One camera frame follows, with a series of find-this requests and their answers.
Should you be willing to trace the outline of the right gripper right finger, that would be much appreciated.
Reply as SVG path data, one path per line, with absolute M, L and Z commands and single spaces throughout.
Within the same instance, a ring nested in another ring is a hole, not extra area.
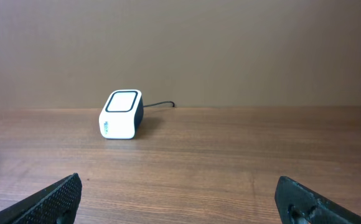
M 274 200 L 283 224 L 361 224 L 361 216 L 286 176 L 279 178 Z

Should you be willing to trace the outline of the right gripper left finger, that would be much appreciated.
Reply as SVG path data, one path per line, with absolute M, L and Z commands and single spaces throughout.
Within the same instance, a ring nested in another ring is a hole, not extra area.
M 73 224 L 82 197 L 77 173 L 0 211 L 0 224 Z

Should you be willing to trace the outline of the white barcode scanner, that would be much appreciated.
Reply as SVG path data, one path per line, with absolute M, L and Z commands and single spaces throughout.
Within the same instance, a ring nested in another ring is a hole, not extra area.
M 139 90 L 116 90 L 99 115 L 100 133 L 106 139 L 132 139 L 143 116 L 143 98 Z

